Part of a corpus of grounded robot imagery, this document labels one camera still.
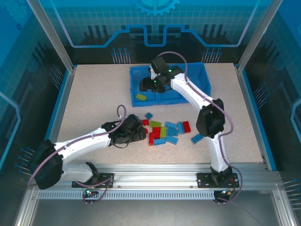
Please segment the red lego brick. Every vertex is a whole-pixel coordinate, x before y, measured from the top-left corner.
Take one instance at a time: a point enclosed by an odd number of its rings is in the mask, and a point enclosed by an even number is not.
[[[161,127],[153,127],[152,132],[161,132]]]
[[[155,132],[154,132],[154,138],[155,138],[155,139],[160,139],[160,134],[161,134],[160,131],[155,131]]]
[[[149,145],[154,146],[154,133],[150,133]]]
[[[184,133],[190,133],[191,132],[190,125],[189,125],[188,121],[183,122],[183,127],[184,127]]]
[[[142,120],[142,125],[143,126],[148,126],[150,124],[150,121],[148,119]]]

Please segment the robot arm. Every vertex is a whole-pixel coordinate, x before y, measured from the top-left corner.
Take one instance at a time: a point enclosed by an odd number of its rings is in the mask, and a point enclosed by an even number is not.
[[[73,140],[52,144],[45,140],[36,149],[28,167],[31,173],[52,153],[59,151],[49,159],[38,171],[35,181],[40,189],[47,189],[58,181],[80,181],[85,185],[94,185],[99,182],[99,172],[90,163],[71,164],[76,158],[116,144],[128,144],[146,138],[145,130],[140,119],[134,114],[129,115],[121,126],[112,133],[103,134],[116,127],[120,121],[107,122],[97,130]]]
[[[197,129],[203,135],[209,146],[211,157],[211,172],[212,178],[216,185],[220,185],[222,180],[227,180],[226,177],[232,174],[232,169],[229,167],[221,154],[218,137],[223,131],[225,124],[224,115],[212,104],[199,96],[185,81],[184,71],[178,66],[169,67],[161,56],[153,59],[149,68],[151,77],[144,78],[139,84],[140,91],[147,91],[151,89],[153,92],[164,93],[165,86],[179,92],[185,99],[192,104],[198,112]],[[211,100],[223,109],[223,102],[220,99],[214,100],[204,92],[202,92],[196,85],[188,80],[199,93],[206,99]]]

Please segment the lego brick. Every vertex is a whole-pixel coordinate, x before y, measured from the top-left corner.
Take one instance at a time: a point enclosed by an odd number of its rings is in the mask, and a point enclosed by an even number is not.
[[[161,132],[161,127],[153,127],[152,128],[152,132],[154,133],[154,132]]]
[[[185,132],[184,132],[183,124],[181,122],[178,122],[177,126],[178,126],[179,133],[184,134]]]
[[[153,133],[150,133],[150,136],[149,136],[149,145],[150,146],[154,146],[154,134]]]
[[[158,121],[150,121],[150,127],[161,127],[161,123]]]
[[[136,98],[139,99],[139,100],[142,100],[142,101],[145,101],[145,100],[146,100],[146,96],[145,96],[145,95],[142,95],[142,94],[140,94],[140,93],[138,93],[138,94],[136,95]]]
[[[156,132],[154,132],[154,138],[155,139],[160,139],[160,131],[156,131]]]
[[[199,142],[201,139],[203,139],[204,137],[200,134],[197,134],[196,136],[194,136],[193,138],[191,138],[192,143],[195,145],[197,142]]]
[[[166,139],[165,138],[161,138],[158,140],[154,140],[154,145],[162,145],[166,143]]]
[[[146,117],[148,120],[150,120],[150,119],[152,118],[152,114],[148,112],[148,113],[145,115],[145,117]]]
[[[165,122],[165,127],[167,127],[168,129],[177,129],[177,125],[173,124],[171,122]]]
[[[171,143],[171,144],[177,145],[177,143],[178,143],[178,138],[175,138],[175,137],[173,137],[173,136],[167,135],[167,136],[166,136],[166,142],[169,142],[169,143]]]
[[[160,137],[166,138],[166,134],[167,134],[167,127],[161,127]]]
[[[150,124],[150,121],[148,119],[143,119],[142,120],[142,125],[143,126],[148,126]]]
[[[190,133],[191,132],[190,125],[189,125],[188,121],[183,122],[183,127],[184,127],[184,132],[185,133]]]
[[[167,135],[178,136],[178,131],[176,129],[167,129]]]

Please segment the gear logo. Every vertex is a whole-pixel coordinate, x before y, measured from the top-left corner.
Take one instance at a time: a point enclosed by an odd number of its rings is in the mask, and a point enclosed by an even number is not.
[[[0,0],[0,6],[4,6],[17,23],[24,20],[27,15],[26,0]]]
[[[164,13],[169,13],[169,10],[175,9],[175,5],[180,3],[180,0],[133,0],[136,9],[140,9],[141,13],[146,13],[148,16],[157,16]]]

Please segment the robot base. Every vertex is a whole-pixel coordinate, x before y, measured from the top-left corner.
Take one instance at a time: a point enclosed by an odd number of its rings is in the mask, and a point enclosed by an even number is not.
[[[235,181],[235,188],[239,187],[239,181],[237,177],[237,173],[232,173],[228,177],[226,177],[223,181],[220,182],[219,185],[212,179],[212,173],[198,173],[198,188],[233,188],[233,183],[230,182],[230,179]]]

